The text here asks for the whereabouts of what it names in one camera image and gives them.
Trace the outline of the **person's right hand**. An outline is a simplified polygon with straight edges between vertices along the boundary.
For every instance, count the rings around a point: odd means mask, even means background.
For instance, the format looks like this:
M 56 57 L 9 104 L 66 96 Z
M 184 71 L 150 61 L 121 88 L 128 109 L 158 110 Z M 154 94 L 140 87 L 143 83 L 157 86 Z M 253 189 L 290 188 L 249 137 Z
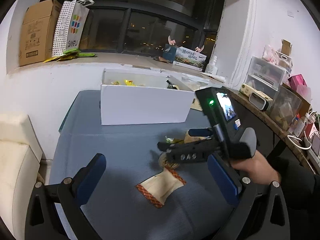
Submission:
M 270 185 L 273 181 L 281 182 L 280 174 L 258 150 L 255 151 L 255 155 L 252 158 L 231 160 L 231 166 L 236 170 L 246 172 L 256 184 Z

